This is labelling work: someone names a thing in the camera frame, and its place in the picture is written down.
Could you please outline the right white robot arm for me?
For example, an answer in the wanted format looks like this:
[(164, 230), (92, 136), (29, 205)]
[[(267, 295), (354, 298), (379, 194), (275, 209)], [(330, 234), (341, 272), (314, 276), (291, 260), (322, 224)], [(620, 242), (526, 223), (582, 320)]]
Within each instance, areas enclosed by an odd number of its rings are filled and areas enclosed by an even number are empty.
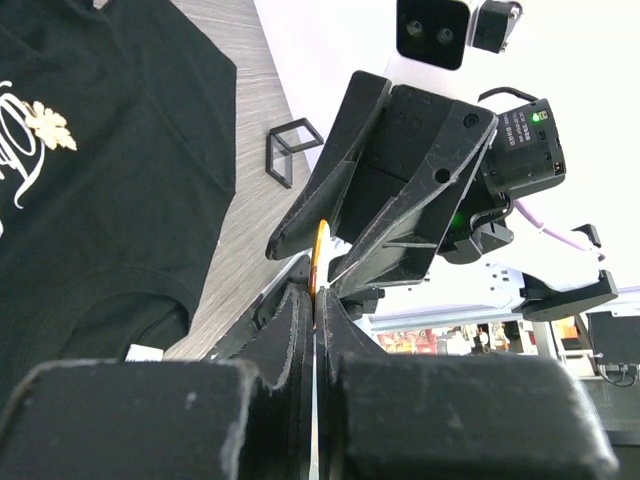
[(344, 242), (318, 284), (352, 314), (493, 304), (561, 319), (620, 294), (598, 230), (551, 210), (565, 176), (547, 101), (497, 114), (358, 71), (266, 256)]

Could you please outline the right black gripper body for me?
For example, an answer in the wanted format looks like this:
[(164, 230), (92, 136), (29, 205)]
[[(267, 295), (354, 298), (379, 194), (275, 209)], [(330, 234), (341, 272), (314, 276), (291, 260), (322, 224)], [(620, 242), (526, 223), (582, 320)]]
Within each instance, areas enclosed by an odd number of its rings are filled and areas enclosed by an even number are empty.
[(335, 235), (350, 244), (415, 175), (448, 116), (453, 100), (399, 85), (384, 91), (367, 117), (373, 127), (356, 148), (355, 171)]

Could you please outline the black floral print t-shirt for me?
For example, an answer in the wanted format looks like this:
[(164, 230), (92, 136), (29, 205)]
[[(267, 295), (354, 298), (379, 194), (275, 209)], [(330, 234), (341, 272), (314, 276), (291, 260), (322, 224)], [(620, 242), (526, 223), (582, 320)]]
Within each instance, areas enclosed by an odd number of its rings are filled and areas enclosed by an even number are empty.
[(1, 5), (1, 394), (189, 332), (236, 185), (236, 67), (170, 1)]

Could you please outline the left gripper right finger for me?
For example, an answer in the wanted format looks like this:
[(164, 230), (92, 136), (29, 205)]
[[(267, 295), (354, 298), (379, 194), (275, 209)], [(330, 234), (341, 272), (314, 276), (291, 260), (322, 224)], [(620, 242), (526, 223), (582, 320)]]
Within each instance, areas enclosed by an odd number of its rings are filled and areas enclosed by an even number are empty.
[(389, 354), (315, 298), (323, 479), (615, 479), (584, 387), (556, 360)]

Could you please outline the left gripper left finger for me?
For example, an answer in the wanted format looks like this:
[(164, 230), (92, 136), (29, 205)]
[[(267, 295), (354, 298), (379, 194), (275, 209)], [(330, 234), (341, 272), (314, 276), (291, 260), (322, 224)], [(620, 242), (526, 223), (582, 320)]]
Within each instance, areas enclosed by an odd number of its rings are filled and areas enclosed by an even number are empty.
[(237, 355), (50, 362), (1, 419), (5, 479), (305, 479), (312, 304), (289, 285)]

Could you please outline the round orange brooch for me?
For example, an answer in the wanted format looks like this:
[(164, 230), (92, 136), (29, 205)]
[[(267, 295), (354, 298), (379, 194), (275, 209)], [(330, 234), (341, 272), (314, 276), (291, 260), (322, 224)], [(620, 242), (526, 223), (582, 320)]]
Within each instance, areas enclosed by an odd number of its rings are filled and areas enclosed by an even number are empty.
[(318, 225), (311, 255), (309, 294), (312, 300), (315, 300), (315, 296), (321, 288), (328, 285), (331, 252), (330, 226), (326, 220), (321, 220)]

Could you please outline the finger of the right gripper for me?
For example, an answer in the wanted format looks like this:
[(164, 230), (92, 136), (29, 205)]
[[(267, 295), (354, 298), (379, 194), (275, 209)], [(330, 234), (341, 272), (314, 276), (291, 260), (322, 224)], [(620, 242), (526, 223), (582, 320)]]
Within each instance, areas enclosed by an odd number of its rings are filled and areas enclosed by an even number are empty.
[(333, 225), (353, 178), (358, 156), (372, 134), (391, 89), (391, 81), (355, 72), (310, 178), (271, 234), (269, 260), (282, 260), (314, 245), (322, 220)]
[(497, 126), (496, 115), (453, 100), (415, 175), (335, 265), (335, 294), (419, 282), (429, 270)]

